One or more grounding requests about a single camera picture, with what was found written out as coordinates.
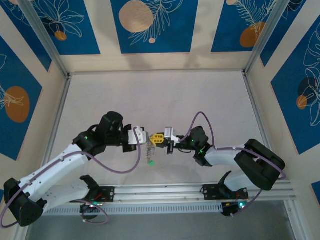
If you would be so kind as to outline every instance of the white floor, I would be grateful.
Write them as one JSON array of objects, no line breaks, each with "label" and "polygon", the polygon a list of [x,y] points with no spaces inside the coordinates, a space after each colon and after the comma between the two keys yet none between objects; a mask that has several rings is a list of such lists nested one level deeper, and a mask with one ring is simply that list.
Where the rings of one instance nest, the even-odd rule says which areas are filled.
[{"label": "white floor", "polygon": [[[65,102],[51,158],[61,153],[72,140],[90,126],[98,124],[108,111],[123,115],[123,124],[145,127],[150,135],[174,127],[184,135],[194,115],[203,111],[211,121],[218,147],[230,147],[262,137],[241,72],[205,70],[110,72],[74,75]],[[199,116],[210,137],[207,122]],[[107,147],[97,158],[119,171],[130,169],[138,152],[122,153],[122,147]],[[70,179],[91,175],[99,184],[175,184],[216,182],[230,166],[201,167],[193,154],[157,148],[154,166],[142,158],[138,168],[126,175],[108,172],[95,162],[77,169]]]}]

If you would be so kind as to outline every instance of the blue panel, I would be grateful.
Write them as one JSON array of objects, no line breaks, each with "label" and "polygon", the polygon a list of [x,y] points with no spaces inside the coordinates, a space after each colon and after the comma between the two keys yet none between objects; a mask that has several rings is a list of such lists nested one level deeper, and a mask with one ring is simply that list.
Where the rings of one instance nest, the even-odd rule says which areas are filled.
[{"label": "blue panel", "polygon": [[311,186],[313,188],[316,199],[318,200],[318,203],[320,204],[320,181],[312,183]]},{"label": "blue panel", "polygon": [[122,54],[189,53],[198,0],[111,0]]},{"label": "blue panel", "polygon": [[9,0],[0,0],[0,5],[42,63],[43,67],[48,71],[52,60],[18,5],[11,3]]},{"label": "blue panel", "polygon": [[[41,46],[20,8],[8,0],[0,3],[5,5],[3,8],[32,50]],[[34,0],[31,3],[60,55],[100,54],[84,0]]]},{"label": "blue panel", "polygon": [[299,154],[320,143],[320,17],[271,84]]},{"label": "blue panel", "polygon": [[41,85],[0,37],[0,153],[17,160]]},{"label": "blue panel", "polygon": [[2,198],[4,197],[4,191],[0,189],[0,203],[2,201]]},{"label": "blue panel", "polygon": [[264,66],[269,62],[305,2],[306,0],[291,0],[288,4],[286,11],[283,13],[282,18],[275,27],[274,32],[260,55]]},{"label": "blue panel", "polygon": [[274,0],[225,0],[211,52],[251,51],[274,5]]}]

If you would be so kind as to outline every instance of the beige circle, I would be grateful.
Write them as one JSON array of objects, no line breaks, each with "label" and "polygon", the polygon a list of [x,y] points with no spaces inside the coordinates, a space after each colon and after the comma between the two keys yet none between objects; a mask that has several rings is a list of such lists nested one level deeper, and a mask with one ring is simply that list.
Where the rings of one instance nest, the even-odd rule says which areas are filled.
[{"label": "beige circle", "polygon": [[14,5],[18,5],[17,0],[8,0],[8,1]]},{"label": "beige circle", "polygon": [[226,0],[226,4],[228,5],[234,5],[236,2],[238,2],[238,0]]},{"label": "beige circle", "polygon": [[153,37],[149,39],[150,44],[154,44],[155,42],[156,42],[156,40]]},{"label": "beige circle", "polygon": [[140,33],[154,23],[154,15],[150,8],[142,1],[128,1],[119,12],[120,23],[131,33]]}]

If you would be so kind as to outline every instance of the vertical metal post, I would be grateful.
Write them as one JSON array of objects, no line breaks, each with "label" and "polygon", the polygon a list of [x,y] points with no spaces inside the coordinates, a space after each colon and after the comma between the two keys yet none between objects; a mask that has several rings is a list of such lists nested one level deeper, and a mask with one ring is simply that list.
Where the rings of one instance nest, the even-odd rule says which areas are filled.
[{"label": "vertical metal post", "polygon": [[270,149],[272,151],[272,147],[271,147],[270,141],[268,139],[268,135],[266,133],[266,128],[265,128],[265,125],[264,125],[262,117],[261,117],[261,111],[259,109],[259,106],[257,105],[257,99],[255,97],[254,91],[252,90],[252,86],[250,84],[248,76],[246,76],[244,72],[242,75],[243,75],[243,80],[244,80],[244,83],[246,86],[246,90],[248,91],[248,95],[249,95],[249,98],[251,101],[251,105],[252,105],[253,112],[254,112],[254,115],[256,118],[256,122],[258,123],[258,127],[259,127],[259,130],[261,133],[263,143],[268,149]]},{"label": "vertical metal post", "polygon": [[51,37],[49,36],[45,26],[41,22],[36,10],[34,9],[32,2],[29,0],[16,0],[25,18],[28,20],[30,26],[35,32],[36,36],[42,43],[44,49],[49,54],[52,61],[56,64],[60,72],[64,75],[65,79],[68,79],[68,72],[63,64],[60,54],[54,45]]},{"label": "vertical metal post", "polygon": [[258,38],[255,46],[253,47],[252,54],[246,64],[244,74],[247,75],[250,73],[252,67],[256,63],[257,59],[260,57],[262,51],[264,50],[267,42],[269,41],[272,33],[274,32],[279,20],[281,19],[284,11],[286,10],[290,0],[274,0],[276,4],[266,21],[265,27]]},{"label": "vertical metal post", "polygon": [[56,136],[57,136],[57,132],[58,132],[58,127],[59,127],[61,116],[62,116],[64,107],[65,107],[70,84],[71,84],[71,78],[68,78],[65,82],[63,92],[61,95],[61,99],[59,102],[59,106],[58,106],[57,112],[54,117],[52,131],[50,134],[49,142],[48,142],[47,147],[45,149],[45,153],[44,153],[44,157],[42,159],[41,166],[47,164],[50,161],[51,153],[54,148],[54,144],[55,144],[55,140],[56,140]]}]

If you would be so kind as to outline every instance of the green object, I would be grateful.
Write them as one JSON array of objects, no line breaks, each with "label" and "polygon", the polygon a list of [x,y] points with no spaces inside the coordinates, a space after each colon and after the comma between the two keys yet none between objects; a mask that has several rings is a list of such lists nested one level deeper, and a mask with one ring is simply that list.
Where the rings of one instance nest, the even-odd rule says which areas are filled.
[{"label": "green object", "polygon": [[150,161],[149,161],[149,166],[152,167],[153,165],[155,165],[155,162],[152,161],[152,160],[150,160]]}]

